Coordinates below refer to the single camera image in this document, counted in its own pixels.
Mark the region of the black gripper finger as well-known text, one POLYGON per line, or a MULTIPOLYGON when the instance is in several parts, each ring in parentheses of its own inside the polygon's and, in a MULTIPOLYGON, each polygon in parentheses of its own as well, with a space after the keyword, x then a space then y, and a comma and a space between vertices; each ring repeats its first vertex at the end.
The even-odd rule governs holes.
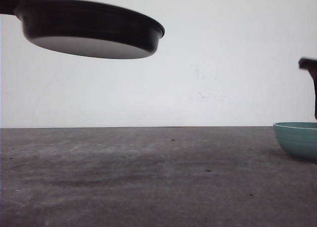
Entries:
POLYGON ((313 83, 314 83, 314 91, 315 91, 315 119, 317 118, 317 60, 302 57, 298 61, 298 66, 300 69, 305 69, 310 74, 313 83))

